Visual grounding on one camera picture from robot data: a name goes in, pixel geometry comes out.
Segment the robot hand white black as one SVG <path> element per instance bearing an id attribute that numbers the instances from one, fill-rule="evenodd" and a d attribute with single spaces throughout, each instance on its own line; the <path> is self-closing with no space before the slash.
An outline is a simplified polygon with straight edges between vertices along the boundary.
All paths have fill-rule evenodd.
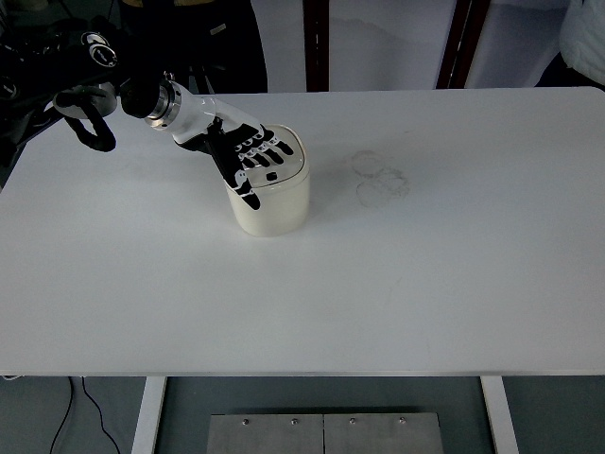
<path id="1" fill-rule="evenodd" d="M 247 174 L 256 166 L 280 166 L 293 148 L 255 117 L 211 96 L 194 96 L 175 85 L 172 122 L 176 144 L 211 155 L 224 183 L 251 209 L 261 207 Z"/>

